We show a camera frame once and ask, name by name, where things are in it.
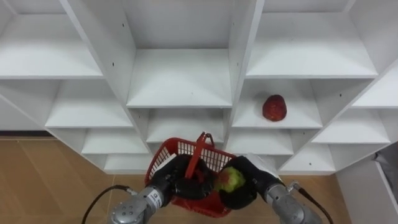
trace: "shelf compartment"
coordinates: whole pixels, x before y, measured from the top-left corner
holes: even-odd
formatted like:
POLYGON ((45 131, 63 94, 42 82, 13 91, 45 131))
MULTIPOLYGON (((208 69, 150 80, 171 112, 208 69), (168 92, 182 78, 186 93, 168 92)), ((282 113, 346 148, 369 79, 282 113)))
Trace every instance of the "shelf compartment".
POLYGON ((385 148, 388 144, 330 144, 330 153, 335 162, 336 171, 350 165, 385 148))
POLYGON ((350 109, 325 128, 312 142, 323 144, 390 143, 377 111, 350 109))
POLYGON ((107 174, 146 174, 152 154, 109 154, 103 170, 107 174))
POLYGON ((82 154, 136 154, 148 153, 144 143, 130 128, 89 129, 82 154))
POLYGON ((246 80, 238 102, 233 127, 321 128, 322 122, 310 80, 246 80), (271 95, 284 97, 285 119, 272 122, 262 116, 262 105, 271 95))
POLYGON ((104 80, 64 80, 45 126, 115 128, 132 127, 132 123, 104 80))
POLYGON ((292 155, 289 130, 232 129, 226 151, 233 154, 292 155))
POLYGON ((138 50, 130 108, 230 108, 227 49, 138 50))
POLYGON ((247 78, 373 78, 347 13, 264 13, 247 78))
POLYGON ((391 69, 355 103, 353 108, 398 109, 398 66, 391 69))
POLYGON ((335 172, 335 164, 328 145, 308 144, 280 168, 279 174, 327 175, 335 172))
POLYGON ((196 141, 203 131, 215 142, 223 142, 223 110, 153 109, 149 111, 147 142, 164 142, 177 137, 196 141))
POLYGON ((0 38, 0 79, 103 78, 67 15, 14 16, 0 38))

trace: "white wooden board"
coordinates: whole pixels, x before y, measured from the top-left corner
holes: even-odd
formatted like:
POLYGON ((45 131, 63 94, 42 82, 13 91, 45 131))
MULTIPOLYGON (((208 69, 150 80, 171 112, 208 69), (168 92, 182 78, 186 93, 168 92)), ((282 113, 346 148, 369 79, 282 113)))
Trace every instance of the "white wooden board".
POLYGON ((398 141, 398 110, 379 110, 379 116, 391 142, 398 141))
POLYGON ((398 204, 378 162, 363 161, 337 173, 353 224, 396 224, 398 204))
POLYGON ((81 153, 85 142, 87 130, 79 129, 64 129, 64 128, 48 128, 47 131, 61 140, 64 144, 69 146, 77 153, 81 153))
POLYGON ((107 174, 145 174, 152 158, 151 154, 109 154, 104 171, 107 174))
POLYGON ((352 107, 398 109, 398 66, 391 68, 352 107))
POLYGON ((233 127, 321 128, 317 104, 309 80, 246 80, 238 102, 233 127), (287 115, 272 122, 262 115, 262 106, 271 95, 284 97, 287 115))
POLYGON ((215 142, 223 142, 223 112, 204 109, 156 109, 149 114, 147 142, 177 137, 196 141, 206 131, 215 142))
POLYGON ((229 136, 226 151, 237 154, 293 154, 292 142, 288 130, 248 130, 235 128, 229 136))
POLYGON ((18 14, 64 14, 59 0, 3 0, 18 14))
POLYGON ((339 117, 372 82, 358 79, 311 80, 312 91, 324 126, 339 117))
POLYGON ((10 103, 0 98, 0 131, 37 131, 43 130, 10 103))
POLYGON ((2 80, 0 96, 38 125, 50 114, 59 80, 2 80))
POLYGON ((231 0, 123 0, 139 49, 227 48, 231 0))
POLYGON ((121 1, 60 0, 116 98, 127 101, 136 46, 121 1))
POLYGON ((15 16, 0 38, 0 78, 101 78, 66 15, 15 16))
POLYGON ((314 143, 390 143, 377 111, 350 109, 325 128, 314 143))
POLYGON ((148 153, 135 130, 129 128, 89 129, 82 154, 148 153))
POLYGON ((45 124, 52 128, 132 127, 104 80, 65 80, 45 124))
POLYGON ((349 15, 377 71, 398 58, 398 1, 357 0, 349 15))
POLYGON ((226 49, 138 50, 127 106, 231 107, 226 49))
POLYGON ((300 172, 307 175, 325 175, 335 172, 335 166, 329 147, 324 144, 309 144, 305 146, 294 159, 280 168, 285 172, 300 172))
POLYGON ((267 0, 264 12, 341 12, 348 0, 267 0))
POLYGON ((330 144, 330 153, 335 162, 336 170, 350 165, 374 154, 388 144, 330 144))
POLYGON ((248 78, 371 78, 377 72, 345 13, 263 14, 248 78))
POLYGON ((12 19, 12 11, 4 1, 0 1, 0 35, 12 19))

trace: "cable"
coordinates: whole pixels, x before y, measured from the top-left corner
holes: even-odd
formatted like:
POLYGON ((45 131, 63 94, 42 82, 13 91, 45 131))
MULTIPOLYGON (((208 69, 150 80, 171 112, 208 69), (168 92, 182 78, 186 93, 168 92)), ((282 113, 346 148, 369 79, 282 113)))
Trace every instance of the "cable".
POLYGON ((331 219, 331 216, 329 213, 324 209, 304 188, 300 187, 297 189, 298 192, 303 195, 306 199, 308 199, 310 202, 312 202, 314 205, 316 205, 327 217, 328 221, 330 224, 333 224, 333 220, 331 219))
POLYGON ((97 203, 97 201, 107 192, 109 192, 110 190, 114 190, 114 189, 119 189, 119 190, 124 190, 125 192, 128 192, 128 190, 130 189, 128 186, 123 186, 123 185, 114 185, 112 187, 108 187, 107 189, 103 190, 94 200, 93 202, 90 204, 90 206, 87 208, 87 211, 85 213, 85 215, 83 216, 83 219, 81 220, 81 224, 85 224, 86 223, 86 219, 88 217, 88 214, 91 212, 91 209, 93 209, 94 205, 97 203))

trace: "red basket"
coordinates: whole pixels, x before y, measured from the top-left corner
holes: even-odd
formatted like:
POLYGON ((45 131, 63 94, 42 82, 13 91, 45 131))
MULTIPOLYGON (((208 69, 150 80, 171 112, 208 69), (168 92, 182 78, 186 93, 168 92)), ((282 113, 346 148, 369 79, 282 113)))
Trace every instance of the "red basket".
MULTIPOLYGON (((180 138, 170 138, 163 142, 160 149, 156 152, 147 174, 145 183, 147 184, 154 175, 158 166, 169 158, 172 154, 188 154, 192 155, 188 169, 185 173, 186 178, 192 178, 195 166, 202 158, 209 169, 218 173, 224 165, 235 156, 227 152, 215 149, 213 137, 209 133, 202 133, 196 142, 187 141, 180 138), (206 143, 206 138, 210 138, 211 144, 206 143)), ((179 197, 172 199, 174 205, 186 208, 187 210, 201 213, 213 218, 221 218, 226 216, 231 210, 227 209, 220 200, 218 192, 215 190, 202 200, 187 200, 179 197)))

